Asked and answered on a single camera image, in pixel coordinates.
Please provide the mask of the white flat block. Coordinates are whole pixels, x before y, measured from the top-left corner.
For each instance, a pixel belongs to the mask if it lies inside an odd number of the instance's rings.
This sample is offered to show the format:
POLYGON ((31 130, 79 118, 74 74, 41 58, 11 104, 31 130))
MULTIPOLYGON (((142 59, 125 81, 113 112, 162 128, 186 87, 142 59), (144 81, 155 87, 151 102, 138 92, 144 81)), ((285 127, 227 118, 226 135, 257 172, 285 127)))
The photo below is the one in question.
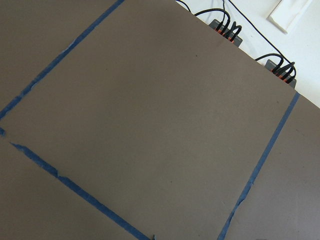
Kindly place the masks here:
POLYGON ((312 0, 280 0, 267 20, 283 34, 288 35, 312 2, 312 0))

